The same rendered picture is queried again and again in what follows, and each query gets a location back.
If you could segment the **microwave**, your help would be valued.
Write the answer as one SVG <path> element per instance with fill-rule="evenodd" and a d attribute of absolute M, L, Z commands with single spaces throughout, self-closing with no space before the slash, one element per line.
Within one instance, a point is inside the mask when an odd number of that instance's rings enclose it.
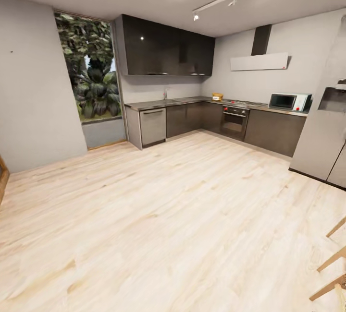
<path fill-rule="evenodd" d="M 268 107 L 302 112 L 308 109 L 311 97 L 307 93 L 274 92 Z"/>

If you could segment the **popcorn bag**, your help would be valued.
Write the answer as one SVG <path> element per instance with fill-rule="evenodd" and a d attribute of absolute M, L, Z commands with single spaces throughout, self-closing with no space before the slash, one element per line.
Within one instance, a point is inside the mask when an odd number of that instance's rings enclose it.
<path fill-rule="evenodd" d="M 223 100 L 223 94 L 212 93 L 212 100 L 213 101 L 222 101 Z"/>

